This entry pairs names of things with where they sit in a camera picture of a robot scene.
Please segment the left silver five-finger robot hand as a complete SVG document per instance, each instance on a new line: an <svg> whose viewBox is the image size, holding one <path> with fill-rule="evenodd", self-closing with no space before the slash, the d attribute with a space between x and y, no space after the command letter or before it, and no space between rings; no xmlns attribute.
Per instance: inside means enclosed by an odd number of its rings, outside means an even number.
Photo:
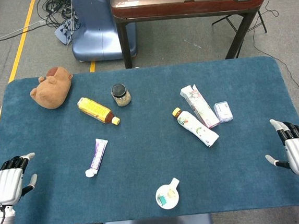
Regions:
<svg viewBox="0 0 299 224"><path fill-rule="evenodd" d="M15 156L3 163L0 169L0 206L16 205L22 196L35 188L38 179L35 173L29 184L22 186L26 167L34 156L32 152L25 156Z"/></svg>

